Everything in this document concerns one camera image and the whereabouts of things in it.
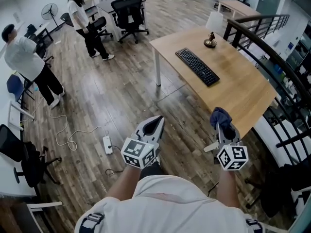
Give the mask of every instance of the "sneaker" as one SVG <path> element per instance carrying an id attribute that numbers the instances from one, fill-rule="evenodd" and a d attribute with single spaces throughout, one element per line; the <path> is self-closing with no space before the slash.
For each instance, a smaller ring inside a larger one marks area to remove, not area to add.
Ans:
<path id="1" fill-rule="evenodd" d="M 59 104 L 59 99 L 58 98 L 54 99 L 54 101 L 50 104 L 50 109 L 52 110 L 58 104 Z"/>
<path id="2" fill-rule="evenodd" d="M 108 58 L 107 59 L 103 59 L 103 60 L 111 60 L 111 59 L 113 59 L 115 56 L 113 55 L 113 54 L 110 54 L 110 55 L 108 55 Z"/>
<path id="3" fill-rule="evenodd" d="M 96 52 L 93 56 L 91 56 L 91 58 L 95 58 L 97 56 L 100 56 L 101 54 L 99 52 Z"/>
<path id="4" fill-rule="evenodd" d="M 65 89 L 63 87 L 63 92 L 61 94 L 59 94 L 60 97 L 63 97 L 65 95 Z"/>
<path id="5" fill-rule="evenodd" d="M 157 156 L 155 159 L 153 159 L 147 166 L 151 166 L 152 164 L 154 164 L 155 162 L 157 162 L 159 164 L 159 166 L 161 166 L 161 159 L 160 156 Z"/>

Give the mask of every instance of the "person in white t-shirt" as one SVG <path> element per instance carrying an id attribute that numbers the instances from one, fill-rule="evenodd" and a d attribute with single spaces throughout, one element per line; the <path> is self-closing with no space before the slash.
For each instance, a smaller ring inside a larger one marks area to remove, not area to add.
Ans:
<path id="1" fill-rule="evenodd" d="M 221 168 L 217 199 L 193 183 L 164 175 L 159 158 L 127 166 L 106 197 L 78 220 L 75 233 L 262 233 L 239 209 L 235 173 Z"/>
<path id="2" fill-rule="evenodd" d="M 113 54 L 108 54 L 103 46 L 101 38 L 92 28 L 86 12 L 83 8 L 84 0 L 68 0 L 68 11 L 74 29 L 85 39 L 86 48 L 90 57 L 101 56 L 103 60 L 111 60 Z"/>
<path id="3" fill-rule="evenodd" d="M 35 82 L 49 107 L 53 109 L 59 103 L 59 98 L 65 95 L 65 91 L 44 60 L 36 54 L 37 44 L 24 36 L 17 37 L 13 24 L 6 26 L 1 36 L 7 44 L 4 53 L 7 65 Z"/>

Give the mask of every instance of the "hand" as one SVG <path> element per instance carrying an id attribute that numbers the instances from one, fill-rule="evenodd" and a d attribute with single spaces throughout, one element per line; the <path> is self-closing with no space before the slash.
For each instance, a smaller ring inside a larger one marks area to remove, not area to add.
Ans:
<path id="1" fill-rule="evenodd" d="M 87 28 L 83 28 L 84 33 L 89 33 Z"/>

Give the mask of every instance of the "standing fan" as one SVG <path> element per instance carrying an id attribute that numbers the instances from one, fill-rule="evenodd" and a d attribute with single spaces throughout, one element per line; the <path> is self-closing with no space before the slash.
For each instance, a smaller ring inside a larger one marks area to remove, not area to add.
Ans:
<path id="1" fill-rule="evenodd" d="M 56 29 L 55 31 L 59 30 L 60 27 L 57 25 L 54 17 L 56 16 L 58 12 L 58 7 L 55 3 L 49 3 L 47 5 L 45 5 L 41 11 L 41 16 L 43 19 L 45 20 L 51 20 L 53 19 L 55 24 L 56 24 Z"/>

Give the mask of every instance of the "white t-shirt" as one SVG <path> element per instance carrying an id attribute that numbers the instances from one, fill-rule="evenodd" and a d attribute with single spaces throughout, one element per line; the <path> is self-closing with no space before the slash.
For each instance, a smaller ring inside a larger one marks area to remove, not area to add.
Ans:
<path id="1" fill-rule="evenodd" d="M 104 214 L 95 233 L 254 232 L 240 209 L 208 198 L 191 182 L 170 175 L 142 179 L 130 200 L 107 197 L 99 201 L 78 220 L 75 233 L 91 213 Z"/>
<path id="2" fill-rule="evenodd" d="M 7 45 L 4 60 L 10 69 L 19 72 L 21 75 L 33 81 L 41 73 L 44 67 L 42 60 L 34 53 L 37 44 L 24 37 L 16 37 Z"/>
<path id="3" fill-rule="evenodd" d="M 88 20 L 88 17 L 86 15 L 86 12 L 83 6 L 79 7 L 76 4 L 76 2 L 73 0 L 69 0 L 67 6 L 68 6 L 68 11 L 69 11 L 69 16 L 70 16 L 70 19 L 73 23 L 73 27 L 75 30 L 82 29 L 80 25 L 76 22 L 76 20 L 73 18 L 73 13 L 75 12 L 77 12 L 78 18 L 82 22 L 83 26 L 86 27 L 89 24 L 89 20 Z"/>

